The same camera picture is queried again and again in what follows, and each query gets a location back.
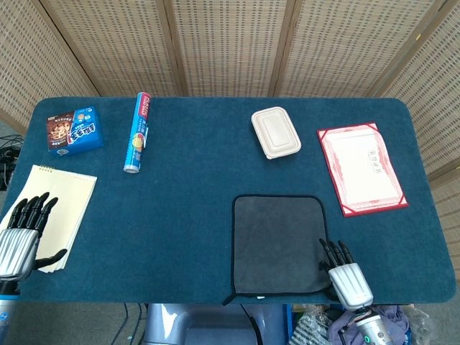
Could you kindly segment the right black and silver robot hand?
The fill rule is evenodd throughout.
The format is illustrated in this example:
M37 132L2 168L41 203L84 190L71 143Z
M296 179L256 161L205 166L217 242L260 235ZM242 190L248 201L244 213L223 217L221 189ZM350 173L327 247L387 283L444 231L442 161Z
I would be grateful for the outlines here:
M335 294L347 311L358 311L373 303L374 296L360 266L345 243L319 239L328 261L319 263L319 269L328 273Z

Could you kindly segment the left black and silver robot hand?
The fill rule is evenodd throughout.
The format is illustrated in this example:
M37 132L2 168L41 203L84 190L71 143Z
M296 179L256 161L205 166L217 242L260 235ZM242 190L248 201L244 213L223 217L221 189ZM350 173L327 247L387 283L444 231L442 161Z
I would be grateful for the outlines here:
M26 279L30 272L59 262L67 249L51 257L36 258L38 246L51 210L58 198L46 192L30 199L24 198L12 209L11 216L1 230L1 282L13 283Z

